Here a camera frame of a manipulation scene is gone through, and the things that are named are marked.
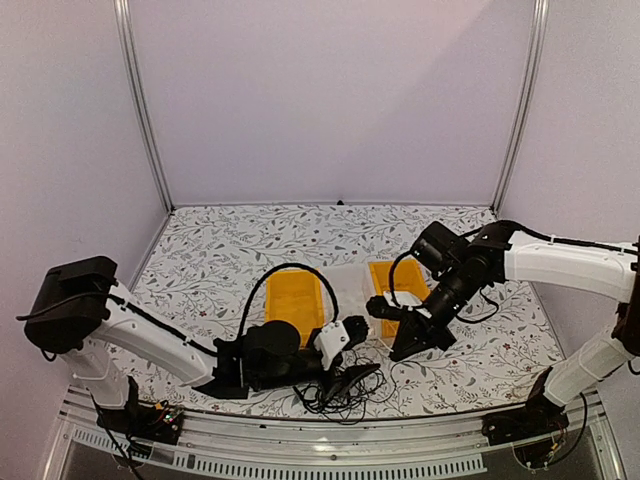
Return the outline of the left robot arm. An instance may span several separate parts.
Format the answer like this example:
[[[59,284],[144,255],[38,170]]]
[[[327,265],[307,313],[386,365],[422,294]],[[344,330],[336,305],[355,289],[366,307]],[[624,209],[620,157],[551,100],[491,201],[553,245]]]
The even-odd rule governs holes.
[[[187,387],[210,397],[245,400],[250,392],[310,382],[327,403],[348,394],[380,368],[377,363],[345,367],[342,355],[363,343],[361,316],[333,318],[313,329],[308,343],[282,320],[252,326],[232,340],[211,345],[190,336],[139,305],[116,278],[116,263],[89,257],[51,268],[29,314],[19,317],[27,339],[62,357],[74,376],[111,419],[128,434],[148,426],[146,408],[134,401],[133,381],[117,371],[104,352],[111,343],[165,369]]]

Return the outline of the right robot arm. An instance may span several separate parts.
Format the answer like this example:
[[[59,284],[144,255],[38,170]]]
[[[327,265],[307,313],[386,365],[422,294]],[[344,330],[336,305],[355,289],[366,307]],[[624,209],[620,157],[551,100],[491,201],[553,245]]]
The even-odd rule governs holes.
[[[561,238],[517,222],[484,225],[472,239],[434,221],[410,256],[436,280],[416,306],[399,306],[390,358],[402,361],[425,350],[442,351],[455,339],[449,323],[483,288],[507,281],[552,284],[587,291],[618,303],[617,320],[576,353],[543,372],[517,415],[517,427],[537,436],[584,390],[639,355],[639,246]]]

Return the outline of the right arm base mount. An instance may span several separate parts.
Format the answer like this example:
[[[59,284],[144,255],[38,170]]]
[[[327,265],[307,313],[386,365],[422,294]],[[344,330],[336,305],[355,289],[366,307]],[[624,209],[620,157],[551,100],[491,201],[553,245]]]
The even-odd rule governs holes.
[[[482,434],[491,446],[528,440],[541,435],[546,438],[529,442],[514,449],[516,460],[528,469],[549,467],[564,445],[568,417],[544,396],[544,382],[540,377],[523,406],[482,417]]]

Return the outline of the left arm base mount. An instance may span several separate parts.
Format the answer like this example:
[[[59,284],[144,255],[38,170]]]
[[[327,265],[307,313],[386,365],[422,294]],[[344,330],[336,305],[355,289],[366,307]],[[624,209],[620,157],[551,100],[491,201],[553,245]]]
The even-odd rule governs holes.
[[[104,430],[124,434],[128,439],[143,439],[176,445],[182,432],[184,408],[163,400],[154,405],[139,401],[139,387],[128,377],[128,394],[123,408],[97,405],[97,424]]]

